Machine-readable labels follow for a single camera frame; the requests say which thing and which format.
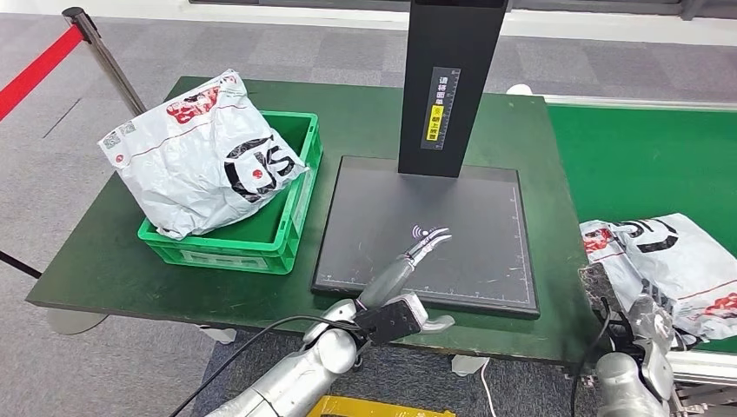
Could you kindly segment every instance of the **yellow object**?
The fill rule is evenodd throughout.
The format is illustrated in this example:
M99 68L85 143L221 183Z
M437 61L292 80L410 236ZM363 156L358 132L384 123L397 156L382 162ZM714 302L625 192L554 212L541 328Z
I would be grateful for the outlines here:
M443 106L433 105L430 109L430 121L428 125L428 140L437 141L437 135L440 131L440 120L442 119Z
M307 417L322 417L323 415L339 415L341 417L455 417L455 414L445 411L420 410L417 408L395 406L382 402L358 400L348 397L334 397L324 395L307 414Z

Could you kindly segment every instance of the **black mat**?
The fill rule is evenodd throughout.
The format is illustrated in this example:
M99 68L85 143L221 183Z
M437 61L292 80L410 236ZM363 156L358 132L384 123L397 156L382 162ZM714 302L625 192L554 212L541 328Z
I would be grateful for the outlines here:
M312 288L356 296L403 250L449 228L453 240L404 291L430 306L540 317L517 171L464 166L445 178L397 174L396 164L341 159Z
M235 352L252 332L238 332L229 345L216 343L203 378ZM296 351L301 339L267 334L234 361L196 400L192 417L201 417L241 393L284 355ZM459 417L490 416L479 374L459 377L450 372L451 357L401 347L372 347L360 372L348 372L330 394L424 408L449 410ZM569 416L571 381L560 367L534 362L492 360L486 379L498 417ZM599 404L594 388L580 388L577 416L595 416Z

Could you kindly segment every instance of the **black cable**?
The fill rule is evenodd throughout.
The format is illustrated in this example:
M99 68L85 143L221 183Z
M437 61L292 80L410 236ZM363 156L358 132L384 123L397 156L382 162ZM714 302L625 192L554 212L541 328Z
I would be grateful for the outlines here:
M17 269L17 270L19 270L19 271L21 271L21 272L23 272L25 274L28 274L28 275L36 278L36 279L41 278L41 272L40 271L36 270L33 267L30 267L30 266L26 265L25 263L19 261L18 259L14 258L14 257L6 254L2 250L0 250L0 261L5 262L8 265L12 266L13 268L15 268L15 269Z
M578 362L578 365L576 365L574 371L574 384L573 388L571 388L571 417L575 417L576 391L578 390L578 381L581 379L581 372L583 372L583 367L584 365L586 365L586 359L588 358L588 356L591 355L592 352L594 352L594 349L596 349L596 345L599 344L601 337L604 335L604 332L606 332L607 328L609 327L609 321L612 319L612 312L609 311L609 304L606 302L606 299L602 298L601 301L604 303L604 308L607 310L607 318L604 319L604 324L601 325L599 335L597 335L596 339L594 339L594 341L592 341L591 344L588 345L586 350L583 351L583 357L581 357L581 361Z
M297 320L319 321L320 323L329 324L330 326L334 328L341 328L343 330L348 330L351 332L357 332L361 330L361 328L353 324L340 323L338 321L323 319L322 317L316 317L312 315L293 315L285 319L274 321L273 323L269 324L264 330L258 332L255 336L253 336L248 341L246 341L243 344L243 346L238 348L238 350L236 350L236 352L232 354L228 358L227 361L225 361L212 375L210 375L209 378L205 382L203 382L202 385L200 385L200 387L196 389L194 393L192 393L189 397L187 397L187 400L185 400L182 404L180 404L179 407L177 407L176 410L174 410L174 413L169 415L169 417L175 417L177 414L179 414L187 406L187 404L189 404L192 400L194 400L195 397L197 397L197 395L201 393L203 389L205 389L210 384L210 382L212 382L217 377L217 375L219 375L230 364L230 362L234 361L238 357L239 354L242 354L243 351L245 351L256 340L258 340L258 338L265 335L266 332L268 332L269 330L278 328L282 324L289 323L290 321L297 321Z

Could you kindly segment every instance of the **white cable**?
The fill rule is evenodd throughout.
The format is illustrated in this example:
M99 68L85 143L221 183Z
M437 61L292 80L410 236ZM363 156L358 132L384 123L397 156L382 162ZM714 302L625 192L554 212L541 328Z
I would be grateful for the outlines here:
M491 402L491 393L488 390L488 385L486 385L486 377L484 374L486 373L486 366L488 365L489 359L486 359L483 366L481 367L481 383L484 384L484 389L486 390L486 398L488 400L488 409L491 410L491 416L496 417L496 412L494 411L494 404Z

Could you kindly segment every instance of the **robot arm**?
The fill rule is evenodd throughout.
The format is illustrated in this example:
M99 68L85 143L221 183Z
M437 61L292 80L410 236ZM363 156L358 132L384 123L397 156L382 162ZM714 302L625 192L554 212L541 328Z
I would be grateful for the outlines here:
M332 321L357 323L366 329L365 337L324 323L314 325L302 337L304 345L299 352L279 361L251 387L208 416L303 417L333 382L356 364L371 341L392 341L419 332L438 333L452 326L455 321L447 315L429 320L414 293L399 295L422 258L451 238L447 232L442 228L431 233L389 264L358 299L341 300L322 315ZM397 315L406 320L388 319Z
M674 338L667 302L656 302L648 282L626 314L635 349L606 354L596 364L604 394L600 417L668 417L673 369L666 359Z

